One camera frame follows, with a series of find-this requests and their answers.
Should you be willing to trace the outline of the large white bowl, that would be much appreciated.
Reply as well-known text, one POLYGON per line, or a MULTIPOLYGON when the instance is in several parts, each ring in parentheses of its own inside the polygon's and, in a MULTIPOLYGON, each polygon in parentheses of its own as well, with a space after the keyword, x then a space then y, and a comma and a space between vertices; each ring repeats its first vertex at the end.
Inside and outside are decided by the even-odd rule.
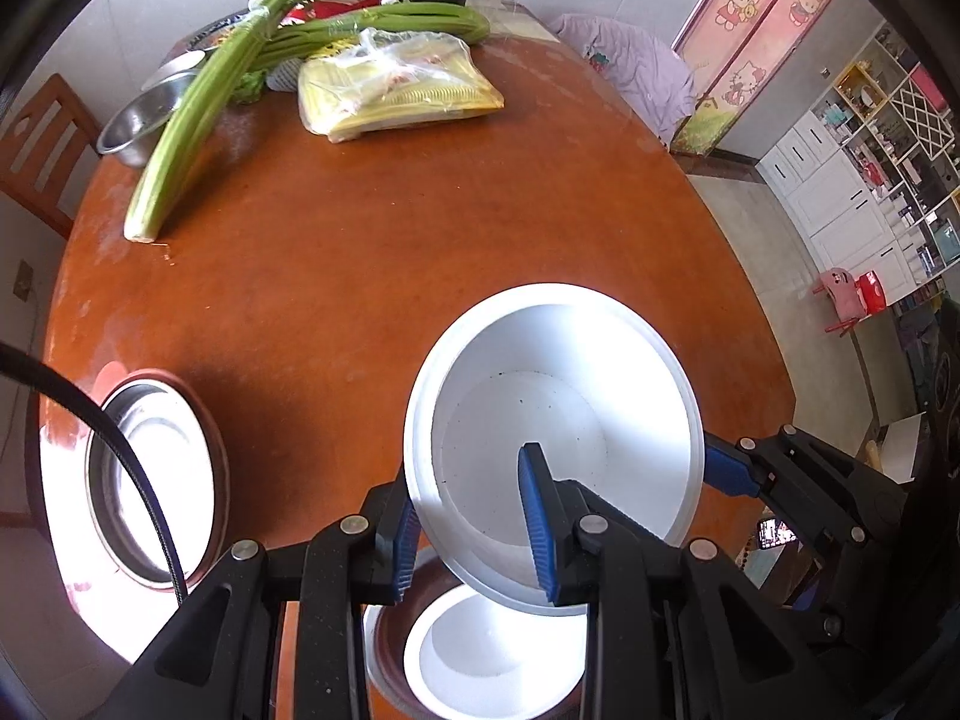
POLYGON ((404 427, 407 489, 431 546, 488 600, 553 616, 519 481, 524 444, 670 546, 703 488, 697 397, 674 351, 592 289, 524 284, 459 317, 421 364, 404 427))

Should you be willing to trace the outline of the steel pan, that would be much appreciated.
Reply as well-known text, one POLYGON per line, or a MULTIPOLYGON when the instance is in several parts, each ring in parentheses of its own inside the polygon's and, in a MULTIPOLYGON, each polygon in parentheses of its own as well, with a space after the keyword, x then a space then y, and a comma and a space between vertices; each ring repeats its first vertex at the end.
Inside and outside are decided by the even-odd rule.
MULTIPOLYGON (((103 403, 142 465, 178 551, 185 582, 199 582, 223 546, 229 473, 210 411, 183 380, 160 369, 135 371, 103 403)), ((86 443, 85 488, 101 546, 128 577, 153 590, 171 572, 142 496, 103 439, 86 443)))

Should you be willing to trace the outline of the small white floral bowl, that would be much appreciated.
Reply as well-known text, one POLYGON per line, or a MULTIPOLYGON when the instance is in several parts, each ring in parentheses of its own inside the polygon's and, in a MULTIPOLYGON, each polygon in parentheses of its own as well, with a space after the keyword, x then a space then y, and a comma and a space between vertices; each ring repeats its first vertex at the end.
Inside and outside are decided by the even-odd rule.
POLYGON ((587 617, 537 616, 459 585, 415 619, 404 674, 441 718, 539 718, 581 683, 587 617))

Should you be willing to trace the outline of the pink child stool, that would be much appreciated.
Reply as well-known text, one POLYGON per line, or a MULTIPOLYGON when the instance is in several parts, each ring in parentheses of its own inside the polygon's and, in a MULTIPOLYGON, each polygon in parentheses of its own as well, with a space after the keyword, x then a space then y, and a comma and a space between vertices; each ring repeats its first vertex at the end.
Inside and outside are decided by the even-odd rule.
POLYGON ((844 335, 867 317, 866 303, 861 298, 856 280, 843 268, 822 271, 812 288, 812 293, 827 294, 832 303, 836 319, 825 328, 827 333, 844 335))

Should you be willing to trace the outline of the white shelf cabinet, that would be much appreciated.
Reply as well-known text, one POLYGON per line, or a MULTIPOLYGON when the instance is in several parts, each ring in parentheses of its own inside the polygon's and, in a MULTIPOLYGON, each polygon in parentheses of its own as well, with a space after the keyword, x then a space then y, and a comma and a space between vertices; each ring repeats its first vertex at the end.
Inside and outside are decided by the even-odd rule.
POLYGON ((757 164, 822 270, 878 276, 890 304, 958 265, 958 135, 944 94, 882 25, 757 164))

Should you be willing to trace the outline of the pink cushioned chair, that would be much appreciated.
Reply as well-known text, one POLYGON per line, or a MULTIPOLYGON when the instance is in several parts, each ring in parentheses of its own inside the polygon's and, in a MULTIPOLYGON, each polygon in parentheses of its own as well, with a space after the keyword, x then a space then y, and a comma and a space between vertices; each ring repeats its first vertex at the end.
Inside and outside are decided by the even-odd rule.
POLYGON ((550 31, 609 82, 669 146, 695 110, 693 71, 651 32, 605 16, 567 13, 550 31))

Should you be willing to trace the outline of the Hello Kitty screen panel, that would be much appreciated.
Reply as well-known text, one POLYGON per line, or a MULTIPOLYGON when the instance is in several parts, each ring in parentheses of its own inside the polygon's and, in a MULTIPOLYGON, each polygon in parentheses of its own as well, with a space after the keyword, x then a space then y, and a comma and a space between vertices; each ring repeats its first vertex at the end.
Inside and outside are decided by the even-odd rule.
POLYGON ((677 43, 693 73, 695 109, 672 151, 713 151, 831 1, 703 0, 677 43))

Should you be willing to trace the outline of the small steel bowl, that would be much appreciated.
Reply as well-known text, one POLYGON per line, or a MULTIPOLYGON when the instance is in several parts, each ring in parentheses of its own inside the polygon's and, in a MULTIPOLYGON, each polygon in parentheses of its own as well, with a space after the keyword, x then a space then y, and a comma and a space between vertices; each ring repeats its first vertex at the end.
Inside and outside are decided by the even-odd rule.
POLYGON ((114 156, 124 166, 143 169, 163 128, 181 107, 185 93, 199 75, 198 70, 169 75, 117 110, 96 140, 99 156, 114 156))

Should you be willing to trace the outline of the yellow plastic food bag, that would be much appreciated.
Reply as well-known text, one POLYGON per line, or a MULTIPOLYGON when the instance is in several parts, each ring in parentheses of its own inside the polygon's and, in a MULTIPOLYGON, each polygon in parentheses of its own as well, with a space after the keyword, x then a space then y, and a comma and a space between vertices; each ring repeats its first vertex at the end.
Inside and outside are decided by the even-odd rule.
POLYGON ((493 114, 505 98, 459 37, 366 28, 304 60, 298 106, 309 133, 342 143, 364 133, 493 114))

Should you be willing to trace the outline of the celery bunch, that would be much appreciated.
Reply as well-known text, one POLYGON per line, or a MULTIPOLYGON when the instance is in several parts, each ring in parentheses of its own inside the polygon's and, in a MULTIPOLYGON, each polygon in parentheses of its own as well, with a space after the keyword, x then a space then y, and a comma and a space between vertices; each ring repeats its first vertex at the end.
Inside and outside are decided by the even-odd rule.
POLYGON ((184 190, 192 163, 218 117, 286 15, 306 0, 262 0, 229 33, 185 90, 132 193, 124 238, 153 244, 184 190))

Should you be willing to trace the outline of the green vegetable stalks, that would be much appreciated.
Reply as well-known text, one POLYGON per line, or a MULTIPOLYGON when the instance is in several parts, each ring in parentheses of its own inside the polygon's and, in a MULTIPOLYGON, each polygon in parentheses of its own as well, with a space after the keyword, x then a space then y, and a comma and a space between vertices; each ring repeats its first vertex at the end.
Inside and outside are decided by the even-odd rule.
POLYGON ((490 34, 490 21, 466 5, 439 2, 397 2, 347 11, 301 25, 280 26, 268 39, 229 98, 231 104, 251 104, 262 96, 267 75, 281 62, 306 59, 337 41, 347 41, 373 28, 386 32, 445 32, 469 46, 481 43, 490 34))

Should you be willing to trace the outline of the red wooden chair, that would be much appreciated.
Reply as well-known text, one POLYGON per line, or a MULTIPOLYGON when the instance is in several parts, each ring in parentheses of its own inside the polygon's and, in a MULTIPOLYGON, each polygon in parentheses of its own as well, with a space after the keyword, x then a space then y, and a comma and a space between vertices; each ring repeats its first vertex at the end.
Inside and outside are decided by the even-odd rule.
POLYGON ((73 220, 60 199, 98 135, 88 106, 62 75, 50 75, 2 135, 2 192, 60 238, 70 238, 73 220))

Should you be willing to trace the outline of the wall power outlet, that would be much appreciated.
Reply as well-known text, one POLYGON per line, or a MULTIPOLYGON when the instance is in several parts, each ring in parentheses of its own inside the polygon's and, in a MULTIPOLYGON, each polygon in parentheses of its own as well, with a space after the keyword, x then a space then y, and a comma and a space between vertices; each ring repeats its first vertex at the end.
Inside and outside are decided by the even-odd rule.
POLYGON ((13 288, 11 292, 16 299, 28 302, 31 298, 32 287, 34 286, 34 268, 25 260, 21 260, 16 268, 14 275, 13 288))

